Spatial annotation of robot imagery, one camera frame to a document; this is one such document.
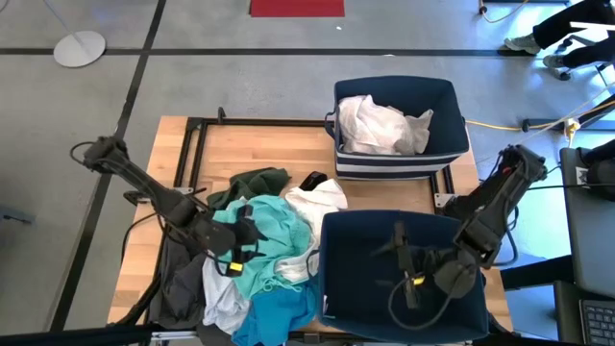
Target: white cloth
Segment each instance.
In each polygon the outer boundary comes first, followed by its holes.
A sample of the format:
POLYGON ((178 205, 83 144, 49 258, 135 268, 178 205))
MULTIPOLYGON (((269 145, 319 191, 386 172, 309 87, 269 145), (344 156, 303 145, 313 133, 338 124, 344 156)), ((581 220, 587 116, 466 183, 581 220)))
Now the white cloth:
MULTIPOLYGON (((225 268, 225 264, 220 263, 223 273, 225 268)), ((212 259, 203 263, 203 287, 206 301, 203 324, 215 324, 224 333, 233 334, 248 315, 250 301, 239 294, 231 278, 218 274, 212 259)))
POLYGON ((339 103, 339 124, 346 153, 422 154, 430 139, 432 110, 418 118, 378 106, 372 95, 347 97, 339 103))
MULTIPOLYGON (((313 191, 303 191, 298 187, 293 187, 284 198, 290 207, 308 222, 313 235, 309 248, 301 256, 278 260, 276 263, 276 273, 293 284, 298 284, 308 279, 306 259, 312 250, 320 246, 323 217, 326 213, 347 209, 348 202, 344 191, 335 179, 319 184, 313 191)), ((318 270, 318 255, 312 256, 308 265, 309 272, 315 274, 318 270)))

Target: round white base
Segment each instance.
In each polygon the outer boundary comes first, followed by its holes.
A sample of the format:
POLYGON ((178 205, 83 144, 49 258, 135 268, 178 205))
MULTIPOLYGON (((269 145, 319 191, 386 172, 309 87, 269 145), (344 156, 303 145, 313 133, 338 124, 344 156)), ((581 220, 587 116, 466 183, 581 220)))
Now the round white base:
POLYGON ((54 59, 64 67, 81 67, 98 60, 105 52, 105 38, 91 31, 77 32, 81 43, 69 35, 63 38, 54 49, 54 59))

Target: white stripe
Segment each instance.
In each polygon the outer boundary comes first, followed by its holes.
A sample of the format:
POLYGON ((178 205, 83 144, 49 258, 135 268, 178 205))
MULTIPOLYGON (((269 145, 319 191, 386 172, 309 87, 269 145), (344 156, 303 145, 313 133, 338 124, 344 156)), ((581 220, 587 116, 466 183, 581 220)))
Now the white stripe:
POLYGON ((596 23, 582 23, 582 22, 570 22, 571 28, 578 29, 602 29, 607 31, 615 31, 615 25, 596 24, 596 23))
POLYGON ((425 177, 414 177, 414 178, 355 178, 355 177, 344 177, 338 175, 337 178, 343 180, 370 180, 370 181, 391 181, 391 180, 425 180, 430 176, 425 177))
POLYGON ((410 172, 435 172, 446 167, 447 163, 439 164, 427 164, 422 166, 364 166, 354 164, 336 164, 340 172, 353 172, 353 173, 410 173, 410 172))
POLYGON ((446 154, 446 155, 415 155, 415 156, 393 156, 393 155, 356 155, 342 153, 337 151, 337 156, 344 159, 360 159, 360 160, 393 160, 393 161, 420 161, 420 160, 440 160, 457 158, 463 153, 446 154))

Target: teal shirt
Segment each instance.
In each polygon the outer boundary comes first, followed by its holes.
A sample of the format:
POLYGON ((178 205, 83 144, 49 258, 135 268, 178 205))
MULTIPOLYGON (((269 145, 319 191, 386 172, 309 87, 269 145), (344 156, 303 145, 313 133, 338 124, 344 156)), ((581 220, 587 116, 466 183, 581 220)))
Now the teal shirt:
MULTIPOLYGON (((245 205, 242 201, 232 201, 226 210, 219 210, 213 216, 218 222, 234 223, 237 220, 237 210, 245 205)), ((265 254, 245 263, 243 274, 233 278, 239 293, 250 299, 261 291, 270 291, 274 288, 284 287, 300 290, 293 287, 290 282, 274 272, 276 262, 287 258, 302 255, 309 246, 311 229, 286 203, 284 198, 278 196, 262 195, 248 201, 252 206, 252 218, 258 230, 269 240, 258 241, 258 251, 265 254)), ((246 250, 256 250, 255 245, 245 245, 246 250)), ((221 260, 230 260, 231 253, 222 256, 221 260)))

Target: concrete floor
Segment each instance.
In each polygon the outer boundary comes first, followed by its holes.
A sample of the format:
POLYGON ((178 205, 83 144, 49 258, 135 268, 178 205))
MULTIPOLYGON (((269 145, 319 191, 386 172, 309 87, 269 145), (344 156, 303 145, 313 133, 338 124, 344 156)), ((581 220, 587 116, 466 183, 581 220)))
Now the concrete floor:
MULTIPOLYGON (((110 48, 143 47, 158 3, 53 1, 71 28, 98 31, 110 48)), ((489 15, 511 8, 491 5, 489 15)), ((349 0, 344 18, 258 19, 247 14, 246 0, 174 0, 166 3, 154 48, 494 50, 504 37, 527 34, 531 25, 562 9, 529 4, 492 25, 476 16, 474 0, 391 0, 385 6, 349 0)), ((0 12, 0 53, 51 48, 64 35, 42 2, 13 0, 0 12)), ((93 65, 65 69, 49 55, 0 54, 0 205, 37 217, 34 226, 0 226, 0 334, 48 328, 97 180, 67 152, 79 141, 112 134, 137 60, 104 56, 93 65)), ((145 166, 161 115, 213 116, 223 106, 229 116, 322 118, 332 108, 336 81, 388 74, 451 80, 467 119, 506 126, 527 117, 563 116, 604 88, 594 69, 560 82, 541 61, 526 57, 151 56, 125 139, 131 159, 145 166)), ((470 136, 484 177, 498 151, 526 135, 471 126, 470 136)), ((579 134, 576 144, 594 146, 611 138, 579 134)), ((527 142, 549 167, 565 145, 554 133, 527 142)), ((543 184, 560 181, 555 171, 543 184)), ((106 322, 122 236, 134 213, 121 197, 126 189, 111 181, 68 329, 106 322)), ((570 252, 562 197, 560 190, 540 190, 521 202, 515 239, 525 259, 570 252)), ((508 255, 505 246, 502 257, 508 255)))

